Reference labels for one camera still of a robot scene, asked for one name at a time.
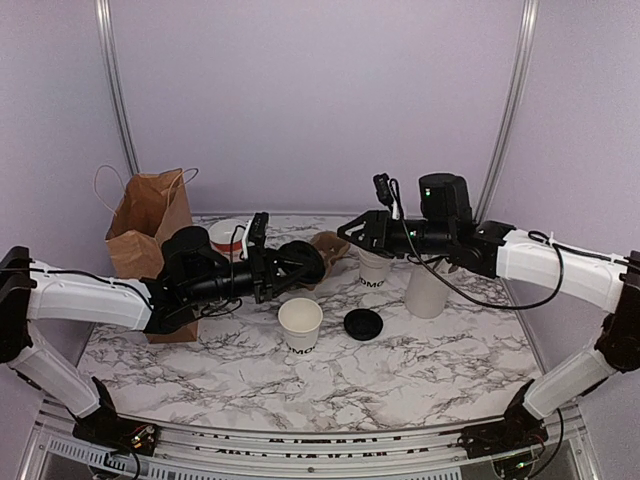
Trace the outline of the white paper coffee cup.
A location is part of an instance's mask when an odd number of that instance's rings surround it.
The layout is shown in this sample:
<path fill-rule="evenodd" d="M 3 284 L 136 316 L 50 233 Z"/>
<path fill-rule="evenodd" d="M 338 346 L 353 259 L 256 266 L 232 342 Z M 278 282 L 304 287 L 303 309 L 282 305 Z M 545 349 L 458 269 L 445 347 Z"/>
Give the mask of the white paper coffee cup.
<path fill-rule="evenodd" d="M 298 356 L 310 354 L 316 347 L 323 319 L 320 305 L 312 299 L 286 301 L 279 308 L 278 321 L 288 350 Z"/>

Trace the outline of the brown paper bag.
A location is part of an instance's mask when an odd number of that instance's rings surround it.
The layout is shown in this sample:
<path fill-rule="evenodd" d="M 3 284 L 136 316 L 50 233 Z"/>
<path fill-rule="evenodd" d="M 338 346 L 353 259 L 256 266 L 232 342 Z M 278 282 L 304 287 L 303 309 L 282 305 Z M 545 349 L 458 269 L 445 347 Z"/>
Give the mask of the brown paper bag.
<path fill-rule="evenodd" d="M 136 174 L 123 183 L 123 197 L 112 213 L 105 241 L 117 275 L 124 279 L 154 278 L 164 265 L 161 246 L 192 224 L 186 172 Z"/>

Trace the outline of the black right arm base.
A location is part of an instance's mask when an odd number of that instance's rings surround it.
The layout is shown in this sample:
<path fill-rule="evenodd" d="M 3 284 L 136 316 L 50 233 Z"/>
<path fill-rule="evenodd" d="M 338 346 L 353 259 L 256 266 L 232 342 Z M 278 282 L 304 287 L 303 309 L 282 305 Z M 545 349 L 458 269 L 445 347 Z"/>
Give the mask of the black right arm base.
<path fill-rule="evenodd" d="M 501 420 L 467 426 L 461 430 L 457 445 L 465 449 L 469 459 L 506 453 L 548 440 L 543 421 L 524 407 L 525 393 L 532 384 L 530 380 L 517 391 Z"/>

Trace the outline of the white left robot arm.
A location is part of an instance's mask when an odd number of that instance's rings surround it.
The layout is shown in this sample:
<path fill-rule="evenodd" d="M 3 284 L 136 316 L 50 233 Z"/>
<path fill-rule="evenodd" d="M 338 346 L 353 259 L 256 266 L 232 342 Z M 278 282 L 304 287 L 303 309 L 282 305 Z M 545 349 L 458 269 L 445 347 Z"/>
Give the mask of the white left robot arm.
<path fill-rule="evenodd" d="M 141 280 L 55 269 L 16 246 L 1 261 L 1 361 L 57 398 L 76 421 L 86 421 L 102 443 L 119 444 L 126 423 L 106 388 L 83 378 L 38 332 L 35 321 L 62 319 L 171 334 L 195 322 L 211 303 L 244 297 L 270 301 L 293 287 L 316 284 L 325 274 L 320 253 L 308 242 L 267 248 L 263 226 L 250 228 L 249 240 L 245 260 L 233 262 L 211 247 L 204 228 L 182 228 L 163 243 L 158 276 Z"/>

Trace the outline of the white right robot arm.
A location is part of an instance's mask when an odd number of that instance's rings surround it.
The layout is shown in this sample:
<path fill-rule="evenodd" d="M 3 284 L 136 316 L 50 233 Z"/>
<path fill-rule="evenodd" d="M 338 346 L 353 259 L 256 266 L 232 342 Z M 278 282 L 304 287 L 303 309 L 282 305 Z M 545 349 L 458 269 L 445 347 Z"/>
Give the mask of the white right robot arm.
<path fill-rule="evenodd" d="M 419 220 L 404 216 L 399 184 L 386 174 L 373 179 L 383 209 L 369 210 L 340 226 L 338 236 L 389 259 L 441 256 L 486 278 L 516 280 L 564 293 L 601 308 L 599 337 L 523 388 L 495 430 L 506 448 L 534 431 L 534 421 L 597 388 L 616 373 L 639 367 L 639 254 L 601 254 L 565 246 L 539 231 L 473 219 L 466 180 L 451 173 L 418 181 Z"/>

